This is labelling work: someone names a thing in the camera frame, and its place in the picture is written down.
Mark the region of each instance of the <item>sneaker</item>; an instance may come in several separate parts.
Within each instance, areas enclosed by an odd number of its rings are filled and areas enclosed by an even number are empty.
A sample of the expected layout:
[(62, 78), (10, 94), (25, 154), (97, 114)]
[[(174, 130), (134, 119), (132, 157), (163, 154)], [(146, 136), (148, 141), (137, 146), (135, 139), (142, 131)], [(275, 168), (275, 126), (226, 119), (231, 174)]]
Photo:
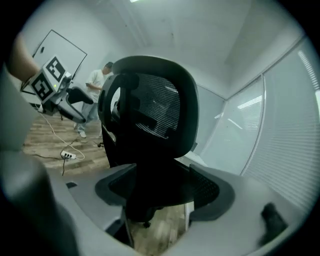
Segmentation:
[(86, 137), (87, 137), (86, 133), (85, 133), (83, 130), (79, 132), (79, 135), (80, 135), (82, 138), (86, 138)]

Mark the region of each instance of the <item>black headrest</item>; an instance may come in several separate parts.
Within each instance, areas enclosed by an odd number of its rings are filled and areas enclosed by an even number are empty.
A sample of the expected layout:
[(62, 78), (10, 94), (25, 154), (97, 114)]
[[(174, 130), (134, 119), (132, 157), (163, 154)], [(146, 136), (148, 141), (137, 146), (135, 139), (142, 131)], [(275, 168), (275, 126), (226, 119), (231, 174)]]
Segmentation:
[[(141, 154), (185, 155), (195, 142), (199, 119), (197, 86), (189, 72), (152, 56), (120, 59), (112, 71), (98, 101), (98, 114), (107, 130), (114, 129), (117, 120), (125, 143)], [(113, 118), (110, 105), (118, 88), (120, 99), (113, 111), (118, 118)]]

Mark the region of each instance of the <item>jeans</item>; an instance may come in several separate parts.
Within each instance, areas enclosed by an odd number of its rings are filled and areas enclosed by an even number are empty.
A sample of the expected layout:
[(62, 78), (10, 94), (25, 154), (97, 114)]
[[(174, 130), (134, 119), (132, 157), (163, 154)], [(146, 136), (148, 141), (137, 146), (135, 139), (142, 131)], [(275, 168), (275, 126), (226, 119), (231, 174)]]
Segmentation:
[(77, 131), (78, 133), (84, 132), (86, 129), (86, 125), (90, 123), (92, 120), (98, 120), (98, 103), (94, 102), (93, 104), (83, 103), (82, 105), (82, 115), (86, 119), (84, 123), (78, 123)]

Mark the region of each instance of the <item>white t-shirt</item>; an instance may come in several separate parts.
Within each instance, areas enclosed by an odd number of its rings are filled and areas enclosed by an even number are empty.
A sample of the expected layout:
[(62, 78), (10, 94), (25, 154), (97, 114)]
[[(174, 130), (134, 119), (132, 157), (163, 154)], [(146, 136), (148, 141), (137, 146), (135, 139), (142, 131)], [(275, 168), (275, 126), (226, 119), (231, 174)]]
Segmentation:
[(115, 103), (119, 100), (119, 98), (120, 98), (120, 88), (118, 88), (115, 91), (114, 95), (112, 96), (111, 105), (110, 105), (111, 113), (115, 107)]
[[(94, 86), (102, 87), (107, 80), (109, 76), (111, 76), (112, 73), (109, 73), (107, 75), (104, 75), (102, 73), (101, 69), (97, 69), (91, 72), (89, 78), (87, 79), (86, 83), (87, 84), (93, 84)], [(92, 100), (94, 103), (98, 102), (99, 95), (100, 95), (100, 90), (95, 90), (87, 87), (87, 92), (91, 96)]]

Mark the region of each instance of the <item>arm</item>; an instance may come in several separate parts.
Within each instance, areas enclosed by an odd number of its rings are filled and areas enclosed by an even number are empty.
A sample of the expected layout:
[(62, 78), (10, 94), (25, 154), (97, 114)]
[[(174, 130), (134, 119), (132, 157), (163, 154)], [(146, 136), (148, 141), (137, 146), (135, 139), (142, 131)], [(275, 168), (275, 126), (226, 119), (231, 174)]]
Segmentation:
[(23, 82), (26, 82), (29, 78), (36, 75), (40, 70), (28, 52), (21, 34), (18, 34), (13, 42), (7, 68), (11, 75)]
[(88, 83), (88, 82), (86, 82), (85, 83), (85, 85), (87, 86), (87, 87), (89, 87), (90, 89), (93, 89), (93, 90), (99, 90), (99, 91), (101, 91), (101, 89), (102, 88), (100, 88), (100, 87), (98, 87), (98, 86), (95, 86), (94, 84), (92, 84), (92, 83)]

